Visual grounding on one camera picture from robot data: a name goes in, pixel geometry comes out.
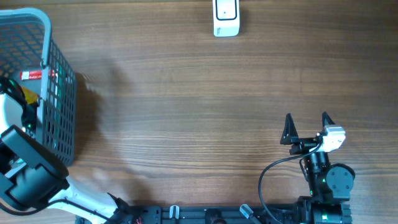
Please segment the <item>green 3M gloves pack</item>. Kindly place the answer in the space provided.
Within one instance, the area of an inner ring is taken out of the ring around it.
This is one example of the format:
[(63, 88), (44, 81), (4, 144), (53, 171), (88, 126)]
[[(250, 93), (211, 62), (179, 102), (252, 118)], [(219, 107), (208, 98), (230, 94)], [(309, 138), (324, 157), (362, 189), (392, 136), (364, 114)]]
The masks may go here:
[(64, 69), (50, 69), (49, 70), (49, 84), (50, 84), (50, 102), (53, 107), (53, 120), (60, 121), (63, 91), (65, 90), (66, 73)]

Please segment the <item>red white toothpaste box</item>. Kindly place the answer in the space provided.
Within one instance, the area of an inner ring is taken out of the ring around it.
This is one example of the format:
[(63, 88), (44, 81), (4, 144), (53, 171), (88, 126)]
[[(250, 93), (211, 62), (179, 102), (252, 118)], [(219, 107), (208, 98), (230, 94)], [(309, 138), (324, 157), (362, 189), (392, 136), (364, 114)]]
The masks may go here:
[[(22, 81), (41, 80), (43, 77), (43, 71), (42, 70), (22, 71), (19, 73), (19, 76)], [(55, 73), (53, 70), (49, 70), (48, 76), (50, 78), (57, 78), (58, 74)]]

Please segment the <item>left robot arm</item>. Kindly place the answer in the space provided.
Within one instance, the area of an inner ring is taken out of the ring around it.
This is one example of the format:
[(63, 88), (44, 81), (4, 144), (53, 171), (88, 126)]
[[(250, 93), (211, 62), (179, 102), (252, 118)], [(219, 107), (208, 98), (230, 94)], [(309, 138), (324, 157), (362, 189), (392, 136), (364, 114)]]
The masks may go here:
[(132, 223), (126, 202), (71, 178), (64, 163), (32, 137), (36, 106), (15, 80), (1, 77), (1, 210), (28, 216), (57, 209), (88, 223)]

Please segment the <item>yellow sauce bottle green cap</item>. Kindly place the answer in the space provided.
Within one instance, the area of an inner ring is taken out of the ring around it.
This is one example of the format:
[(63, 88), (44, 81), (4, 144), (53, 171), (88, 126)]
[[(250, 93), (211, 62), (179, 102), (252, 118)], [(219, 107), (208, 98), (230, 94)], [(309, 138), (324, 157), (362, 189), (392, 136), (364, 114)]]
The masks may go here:
[(39, 106), (40, 95), (24, 86), (21, 88), (26, 102), (31, 106)]

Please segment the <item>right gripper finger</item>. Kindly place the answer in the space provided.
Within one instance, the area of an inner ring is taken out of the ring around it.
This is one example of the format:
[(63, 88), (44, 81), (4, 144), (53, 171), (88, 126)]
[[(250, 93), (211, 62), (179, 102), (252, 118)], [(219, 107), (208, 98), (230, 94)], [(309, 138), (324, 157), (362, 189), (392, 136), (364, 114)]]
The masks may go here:
[(329, 126), (329, 125), (335, 125), (335, 122), (330, 118), (330, 116), (328, 115), (328, 113), (326, 111), (324, 111), (322, 113), (322, 126)]
[(280, 139), (281, 145), (297, 144), (299, 142), (298, 132), (296, 130), (292, 115), (286, 114), (284, 130)]

